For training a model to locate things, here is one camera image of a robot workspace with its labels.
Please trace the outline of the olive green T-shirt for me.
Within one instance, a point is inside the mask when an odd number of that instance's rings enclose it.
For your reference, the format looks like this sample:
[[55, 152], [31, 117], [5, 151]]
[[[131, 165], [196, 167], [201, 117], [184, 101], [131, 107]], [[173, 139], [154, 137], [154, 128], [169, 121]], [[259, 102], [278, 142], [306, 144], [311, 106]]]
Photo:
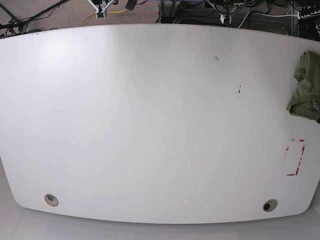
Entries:
[[293, 116], [320, 122], [320, 55], [305, 51], [299, 57], [299, 68], [293, 77], [297, 81], [286, 110]]

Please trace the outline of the red tape rectangle marking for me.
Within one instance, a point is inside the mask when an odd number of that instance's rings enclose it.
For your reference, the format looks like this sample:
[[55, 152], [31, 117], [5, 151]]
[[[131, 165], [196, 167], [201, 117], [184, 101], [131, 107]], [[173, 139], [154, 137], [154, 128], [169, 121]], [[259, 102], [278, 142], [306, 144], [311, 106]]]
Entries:
[[299, 172], [304, 155], [306, 141], [304, 139], [290, 139], [285, 150], [283, 171], [286, 176], [296, 176]]

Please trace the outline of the white power strip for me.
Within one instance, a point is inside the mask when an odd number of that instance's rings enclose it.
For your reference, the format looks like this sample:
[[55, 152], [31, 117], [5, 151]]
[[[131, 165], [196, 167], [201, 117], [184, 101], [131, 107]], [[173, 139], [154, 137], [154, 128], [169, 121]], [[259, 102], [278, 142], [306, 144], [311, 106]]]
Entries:
[[299, 20], [306, 20], [313, 17], [318, 17], [320, 15], [319, 8], [304, 8], [298, 12], [297, 18]]

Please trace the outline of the black tripod stand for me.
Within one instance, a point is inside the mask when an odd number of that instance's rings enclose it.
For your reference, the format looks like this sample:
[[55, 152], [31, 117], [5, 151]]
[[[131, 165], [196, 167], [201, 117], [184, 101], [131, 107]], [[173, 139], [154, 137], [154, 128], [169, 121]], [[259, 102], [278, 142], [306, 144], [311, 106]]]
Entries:
[[0, 4], [0, 11], [9, 17], [8, 23], [0, 24], [0, 38], [4, 39], [27, 34], [30, 23], [49, 18], [61, 5], [67, 2], [68, 0], [60, 0], [37, 14], [25, 18], [17, 18], [3, 4]]

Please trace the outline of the aluminium frame base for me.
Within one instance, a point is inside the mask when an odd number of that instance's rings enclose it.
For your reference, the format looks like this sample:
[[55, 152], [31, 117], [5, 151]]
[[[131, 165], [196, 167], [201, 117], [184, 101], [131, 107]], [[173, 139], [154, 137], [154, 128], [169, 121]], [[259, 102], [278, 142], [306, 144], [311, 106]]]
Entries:
[[183, 10], [188, 9], [188, 5], [182, 0], [157, 0], [157, 6], [156, 24], [180, 24], [185, 18]]

